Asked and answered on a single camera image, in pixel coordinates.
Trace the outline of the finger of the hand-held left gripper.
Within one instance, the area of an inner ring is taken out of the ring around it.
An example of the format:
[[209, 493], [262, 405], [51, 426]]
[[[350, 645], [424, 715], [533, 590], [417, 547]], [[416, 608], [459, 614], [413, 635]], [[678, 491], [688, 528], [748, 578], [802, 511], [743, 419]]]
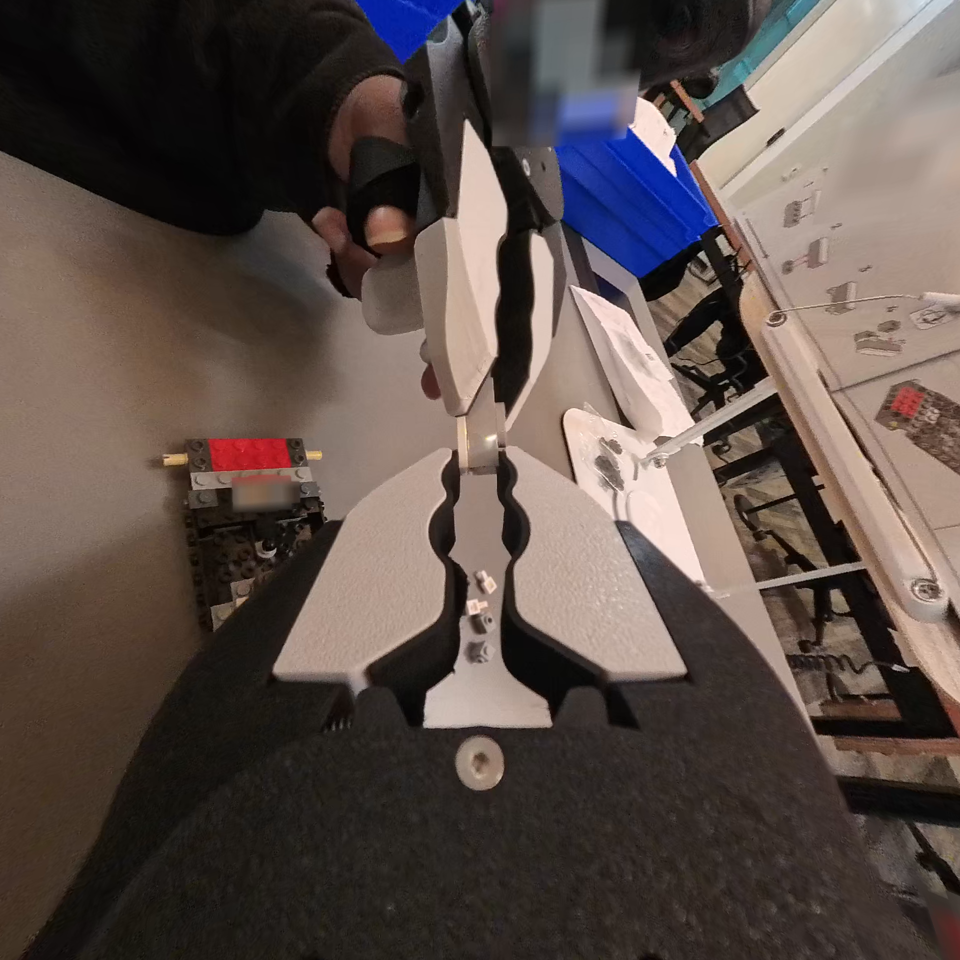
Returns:
[[494, 163], [464, 120], [457, 214], [426, 227], [414, 243], [428, 362], [454, 418], [470, 411], [498, 357], [498, 251], [507, 227]]
[[498, 249], [500, 285], [495, 311], [498, 353], [493, 390], [508, 434], [548, 359], [568, 281], [561, 227], [523, 230]]

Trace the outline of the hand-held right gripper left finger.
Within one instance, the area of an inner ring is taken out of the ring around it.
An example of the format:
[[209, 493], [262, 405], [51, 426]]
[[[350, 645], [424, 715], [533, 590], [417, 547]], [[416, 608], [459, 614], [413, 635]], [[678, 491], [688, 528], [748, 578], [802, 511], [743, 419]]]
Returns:
[[373, 669], [437, 626], [448, 567], [430, 523], [449, 499], [441, 447], [369, 492], [345, 516], [272, 667], [284, 682], [347, 686], [374, 682]]

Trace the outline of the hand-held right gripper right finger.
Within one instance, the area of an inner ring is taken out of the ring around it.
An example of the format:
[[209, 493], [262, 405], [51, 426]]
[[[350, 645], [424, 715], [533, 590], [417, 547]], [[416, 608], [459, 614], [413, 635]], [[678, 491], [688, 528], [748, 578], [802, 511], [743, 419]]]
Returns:
[[501, 649], [526, 687], [672, 681], [687, 666], [613, 519], [519, 448], [500, 455]]

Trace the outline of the dark grey holed brick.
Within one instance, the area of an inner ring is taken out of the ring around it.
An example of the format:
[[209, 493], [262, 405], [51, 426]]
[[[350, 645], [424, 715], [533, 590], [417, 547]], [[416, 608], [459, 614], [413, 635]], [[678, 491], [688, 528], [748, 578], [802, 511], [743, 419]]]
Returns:
[[460, 473], [496, 474], [501, 434], [497, 414], [462, 415], [455, 418], [455, 424]]

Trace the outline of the person's left forearm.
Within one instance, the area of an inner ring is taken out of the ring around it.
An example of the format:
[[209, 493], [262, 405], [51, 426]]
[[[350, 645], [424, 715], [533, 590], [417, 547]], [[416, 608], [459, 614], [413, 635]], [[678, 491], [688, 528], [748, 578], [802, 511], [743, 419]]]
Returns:
[[403, 128], [402, 66], [355, 2], [1, 4], [1, 146], [191, 232], [338, 204], [362, 86]]

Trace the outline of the grey desk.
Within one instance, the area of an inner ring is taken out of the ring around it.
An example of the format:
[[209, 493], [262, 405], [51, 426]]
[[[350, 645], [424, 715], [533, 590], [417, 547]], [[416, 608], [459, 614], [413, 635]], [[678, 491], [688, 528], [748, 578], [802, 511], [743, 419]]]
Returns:
[[418, 336], [330, 288], [324, 244], [266, 214], [176, 229], [2, 156], [2, 958], [99, 834], [203, 645], [181, 528], [195, 437], [300, 437], [337, 519], [437, 450]]

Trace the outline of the person's left hand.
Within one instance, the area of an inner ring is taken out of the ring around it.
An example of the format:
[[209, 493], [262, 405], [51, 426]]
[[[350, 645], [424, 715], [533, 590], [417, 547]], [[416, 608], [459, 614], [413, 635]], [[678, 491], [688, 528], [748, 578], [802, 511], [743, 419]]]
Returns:
[[[330, 128], [328, 160], [337, 178], [350, 176], [354, 143], [365, 138], [389, 139], [407, 146], [409, 138], [403, 115], [405, 82], [394, 76], [363, 79], [345, 97]], [[326, 244], [346, 293], [359, 299], [366, 272], [378, 262], [378, 255], [390, 255], [412, 246], [414, 220], [403, 210], [380, 205], [366, 217], [366, 246], [354, 243], [346, 215], [325, 207], [314, 215], [311, 228]]]

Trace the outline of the large blue plastic bin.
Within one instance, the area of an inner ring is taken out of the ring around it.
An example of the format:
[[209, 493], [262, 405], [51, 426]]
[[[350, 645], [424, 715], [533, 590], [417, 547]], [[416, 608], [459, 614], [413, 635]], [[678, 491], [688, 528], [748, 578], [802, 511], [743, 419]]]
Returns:
[[639, 100], [614, 137], [605, 110], [565, 118], [556, 155], [563, 222], [641, 279], [718, 227], [661, 110]]

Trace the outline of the white tray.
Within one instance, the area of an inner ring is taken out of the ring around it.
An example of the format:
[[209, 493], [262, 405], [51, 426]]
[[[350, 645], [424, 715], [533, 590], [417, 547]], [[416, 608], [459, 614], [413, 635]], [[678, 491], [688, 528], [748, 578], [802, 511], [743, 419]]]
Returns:
[[[649, 445], [649, 452], [646, 456], [654, 450], [654, 444], [642, 439], [633, 429], [607, 420], [592, 410], [567, 409], [561, 418], [561, 429], [574, 481], [609, 516], [598, 502], [597, 494], [594, 491], [595, 483], [591, 478], [591, 468], [588, 465], [589, 453], [592, 451], [594, 442], [602, 434], [610, 432], [626, 433], [627, 436], [633, 435]], [[629, 522], [624, 523], [630, 524], [642, 534], [694, 584], [707, 594], [712, 594], [713, 590], [702, 570], [688, 524], [668, 471], [664, 466], [656, 468], [653, 464], [648, 465], [647, 468], [652, 474], [654, 494], [652, 499], [654, 502], [647, 510], [646, 516], [636, 525]]]

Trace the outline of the white paper envelope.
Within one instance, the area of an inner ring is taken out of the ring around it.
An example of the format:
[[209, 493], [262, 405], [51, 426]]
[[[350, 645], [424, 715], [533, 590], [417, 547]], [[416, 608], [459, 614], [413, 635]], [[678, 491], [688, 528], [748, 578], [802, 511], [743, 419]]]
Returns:
[[622, 414], [642, 440], [674, 437], [691, 424], [666, 364], [622, 308], [581, 287], [570, 288], [594, 352]]

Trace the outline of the clear bag of dark bricks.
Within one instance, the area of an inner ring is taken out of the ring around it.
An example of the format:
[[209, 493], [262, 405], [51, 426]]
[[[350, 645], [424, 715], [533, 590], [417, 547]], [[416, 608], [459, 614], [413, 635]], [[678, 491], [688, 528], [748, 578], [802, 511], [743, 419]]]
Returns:
[[637, 525], [654, 502], [652, 474], [642, 459], [649, 444], [634, 435], [609, 432], [594, 441], [587, 455], [598, 502], [618, 522]]

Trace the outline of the toy brick car base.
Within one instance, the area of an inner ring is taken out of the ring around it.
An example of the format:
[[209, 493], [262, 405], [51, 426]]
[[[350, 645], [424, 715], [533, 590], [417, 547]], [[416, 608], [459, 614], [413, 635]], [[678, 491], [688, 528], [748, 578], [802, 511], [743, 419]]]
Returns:
[[216, 632], [327, 518], [302, 438], [188, 438], [159, 462], [186, 478], [187, 560], [200, 626]]

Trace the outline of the black office chair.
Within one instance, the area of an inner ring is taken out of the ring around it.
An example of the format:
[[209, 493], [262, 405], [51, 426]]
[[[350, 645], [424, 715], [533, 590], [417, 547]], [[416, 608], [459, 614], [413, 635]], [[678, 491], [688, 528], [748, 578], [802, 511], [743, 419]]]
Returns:
[[677, 357], [714, 326], [719, 327], [720, 336], [710, 359], [702, 363], [671, 363], [674, 372], [701, 390], [691, 411], [696, 421], [708, 406], [719, 410], [727, 404], [729, 393], [742, 396], [767, 377], [738, 308], [722, 288], [706, 294], [677, 322], [663, 341], [666, 355]]

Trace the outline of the metal rod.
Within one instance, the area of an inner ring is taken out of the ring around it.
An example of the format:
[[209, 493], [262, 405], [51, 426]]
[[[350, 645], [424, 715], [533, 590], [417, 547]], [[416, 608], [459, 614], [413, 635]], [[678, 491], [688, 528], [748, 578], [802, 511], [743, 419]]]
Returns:
[[856, 306], [859, 304], [884, 301], [912, 301], [922, 305], [923, 309], [939, 310], [944, 314], [957, 316], [959, 314], [959, 294], [938, 292], [924, 292], [922, 294], [881, 294], [872, 296], [854, 296], [830, 302], [818, 302], [802, 306], [789, 306], [772, 311], [763, 323], [768, 327], [780, 327], [786, 323], [791, 314], [805, 310], [826, 309], [836, 306]]
[[706, 438], [708, 434], [714, 434], [717, 430], [733, 422], [746, 423], [744, 418], [749, 411], [770, 399], [774, 399], [777, 394], [778, 386], [774, 378], [771, 376], [765, 377], [751, 390], [738, 396], [736, 400], [714, 411], [706, 418], [695, 421], [678, 435], [666, 439], [664, 443], [645, 456], [639, 464], [642, 469], [651, 465], [660, 469], [674, 454], [696, 441]]

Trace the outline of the white instruction stand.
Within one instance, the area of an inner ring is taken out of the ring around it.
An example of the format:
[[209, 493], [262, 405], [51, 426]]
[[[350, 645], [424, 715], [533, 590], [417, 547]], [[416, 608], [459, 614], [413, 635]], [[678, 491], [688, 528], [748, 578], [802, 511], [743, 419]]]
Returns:
[[[834, 2], [757, 83], [821, 94], [721, 188], [770, 313], [958, 294], [958, 40], [958, 2]], [[879, 586], [913, 620], [957, 614], [958, 315], [766, 318], [748, 329]]]

